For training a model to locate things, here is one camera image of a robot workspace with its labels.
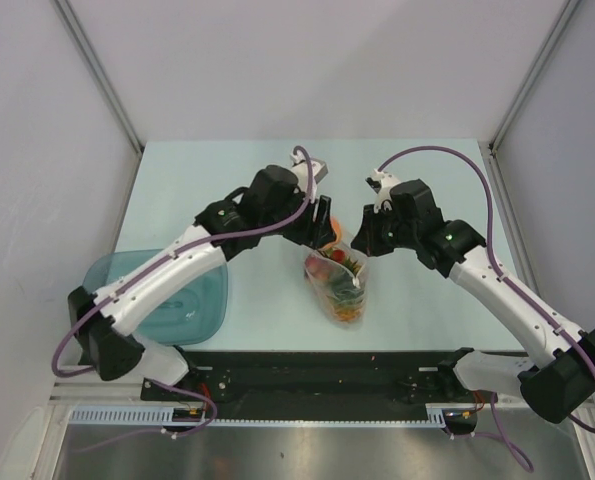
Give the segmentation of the fake pineapple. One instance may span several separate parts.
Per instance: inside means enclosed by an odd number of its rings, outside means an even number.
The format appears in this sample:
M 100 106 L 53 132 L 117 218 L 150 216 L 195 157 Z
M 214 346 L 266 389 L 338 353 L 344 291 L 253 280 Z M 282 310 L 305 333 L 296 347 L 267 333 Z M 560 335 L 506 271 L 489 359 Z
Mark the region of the fake pineapple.
M 333 248 L 326 254 L 337 267 L 337 274 L 327 281 L 327 299 L 333 317 L 343 323 L 353 323 L 363 313 L 367 265 L 341 248 Z

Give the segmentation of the clear dotted zip top bag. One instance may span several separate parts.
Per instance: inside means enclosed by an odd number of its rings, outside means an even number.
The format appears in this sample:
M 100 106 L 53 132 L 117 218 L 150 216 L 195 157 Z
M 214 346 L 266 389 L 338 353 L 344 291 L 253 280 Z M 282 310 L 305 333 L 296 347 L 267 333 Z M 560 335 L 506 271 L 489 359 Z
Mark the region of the clear dotted zip top bag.
M 323 313 L 338 325 L 359 323 L 367 303 L 368 260 L 339 242 L 322 250 L 308 250 L 304 277 Z

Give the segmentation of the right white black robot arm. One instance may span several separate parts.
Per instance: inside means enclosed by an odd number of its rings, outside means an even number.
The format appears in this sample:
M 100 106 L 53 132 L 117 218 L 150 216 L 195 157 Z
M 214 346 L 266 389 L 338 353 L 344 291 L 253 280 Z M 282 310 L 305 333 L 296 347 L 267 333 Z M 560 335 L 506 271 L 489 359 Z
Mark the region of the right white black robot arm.
M 444 220 L 421 180 L 401 182 L 376 172 L 353 249 L 379 257 L 409 249 L 428 269 L 477 299 L 523 347 L 524 358 L 462 348 L 443 361 L 438 388 L 450 401 L 475 390 L 523 399 L 558 424 L 595 393 L 595 329 L 583 330 L 552 309 L 488 257 L 485 239 L 463 220 Z

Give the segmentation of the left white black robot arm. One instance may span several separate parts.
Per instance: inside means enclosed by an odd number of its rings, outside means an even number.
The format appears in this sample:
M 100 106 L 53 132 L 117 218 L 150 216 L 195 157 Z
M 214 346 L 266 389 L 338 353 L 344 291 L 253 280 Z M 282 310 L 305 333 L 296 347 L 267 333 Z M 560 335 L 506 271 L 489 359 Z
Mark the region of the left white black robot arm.
M 138 335 L 139 325 L 164 301 L 203 274 L 279 235 L 311 249 L 332 242 L 331 200 L 316 193 L 326 176 L 321 160 L 269 165 L 248 186 L 209 204 L 171 245 L 123 277 L 67 297 L 71 337 L 103 381 L 131 372 L 162 383 L 174 398 L 191 397 L 198 376 L 181 351 Z

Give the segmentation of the fake peach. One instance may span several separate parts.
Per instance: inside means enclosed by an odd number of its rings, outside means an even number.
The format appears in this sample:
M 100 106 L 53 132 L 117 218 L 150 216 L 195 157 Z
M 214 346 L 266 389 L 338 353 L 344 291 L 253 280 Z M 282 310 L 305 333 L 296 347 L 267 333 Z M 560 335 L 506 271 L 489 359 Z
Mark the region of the fake peach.
M 335 238 L 333 240 L 333 244 L 339 243 L 343 239 L 343 227 L 341 226 L 340 222 L 335 218 L 330 218 L 331 227 Z

